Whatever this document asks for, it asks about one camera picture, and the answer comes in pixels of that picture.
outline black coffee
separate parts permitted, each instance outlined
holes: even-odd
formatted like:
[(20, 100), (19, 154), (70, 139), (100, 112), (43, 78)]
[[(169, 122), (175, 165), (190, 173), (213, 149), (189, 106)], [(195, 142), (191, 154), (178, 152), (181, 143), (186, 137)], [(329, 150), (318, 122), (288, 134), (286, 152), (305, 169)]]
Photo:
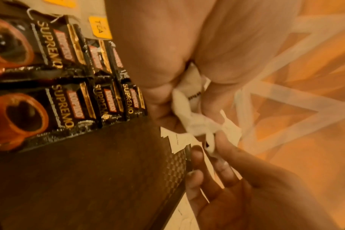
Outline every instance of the black coffee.
[(26, 54), (26, 48), (20, 39), (6, 28), (0, 30), (0, 56), (3, 59), (13, 63), (21, 63), (25, 61)]
[(32, 132), (41, 128), (42, 117), (35, 107), (22, 101), (18, 106), (8, 106), (6, 114), (15, 126)]

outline white paper wrapper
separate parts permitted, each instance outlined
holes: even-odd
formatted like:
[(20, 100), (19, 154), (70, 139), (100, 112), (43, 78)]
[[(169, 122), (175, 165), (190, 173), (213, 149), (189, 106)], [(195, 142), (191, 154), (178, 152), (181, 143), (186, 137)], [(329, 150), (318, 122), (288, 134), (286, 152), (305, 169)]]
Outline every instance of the white paper wrapper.
[(242, 130), (227, 118), (223, 110), (221, 111), (221, 115), (224, 117), (222, 125), (198, 113), (203, 90), (202, 77), (197, 67), (190, 64), (183, 73), (179, 85), (172, 91), (172, 111), (180, 119), (187, 133), (193, 136), (205, 135), (205, 150), (211, 156), (218, 157), (214, 154), (214, 133), (222, 130), (227, 139), (237, 146), (242, 136)]

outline human hand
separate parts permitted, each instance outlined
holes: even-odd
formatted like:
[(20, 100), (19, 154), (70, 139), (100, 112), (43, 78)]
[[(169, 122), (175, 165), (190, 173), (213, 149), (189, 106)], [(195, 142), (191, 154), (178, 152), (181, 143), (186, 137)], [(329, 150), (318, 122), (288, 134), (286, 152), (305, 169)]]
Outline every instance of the human hand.
[(209, 174), (199, 146), (191, 153), (195, 171), (186, 178), (187, 198), (201, 230), (339, 230), (298, 176), (235, 147), (221, 131), (215, 141), (226, 162), (210, 161), (225, 188)]
[(300, 0), (106, 0), (119, 56), (154, 121), (184, 132), (171, 93), (188, 61), (212, 82), (202, 113), (219, 111), (270, 61), (290, 31)]

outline hand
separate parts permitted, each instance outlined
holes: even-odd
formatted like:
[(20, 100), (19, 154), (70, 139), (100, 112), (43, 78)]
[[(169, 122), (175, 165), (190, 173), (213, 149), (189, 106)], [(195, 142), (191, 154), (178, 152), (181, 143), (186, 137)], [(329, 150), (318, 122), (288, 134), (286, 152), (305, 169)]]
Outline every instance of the hand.
[(106, 0), (119, 56), (158, 125), (184, 132), (171, 92), (192, 60), (212, 83), (202, 113), (219, 111), (270, 61), (290, 31), (300, 0)]
[(200, 230), (339, 230), (295, 174), (238, 149), (223, 132), (215, 141), (226, 162), (210, 161), (225, 188), (210, 176), (199, 146), (191, 153), (195, 171), (186, 179)]

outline yellow tea bag tag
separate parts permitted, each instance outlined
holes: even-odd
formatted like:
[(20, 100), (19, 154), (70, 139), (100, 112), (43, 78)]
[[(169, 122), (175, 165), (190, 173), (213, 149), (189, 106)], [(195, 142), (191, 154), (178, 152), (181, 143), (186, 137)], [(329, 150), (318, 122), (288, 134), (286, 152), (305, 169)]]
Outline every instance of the yellow tea bag tag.
[(56, 5), (60, 5), (60, 6), (69, 7), (69, 8), (75, 8), (77, 6), (77, 3), (75, 2), (75, 0), (44, 0), (44, 1), (56, 4)]
[(90, 16), (89, 22), (95, 36), (98, 38), (112, 39), (107, 18)]

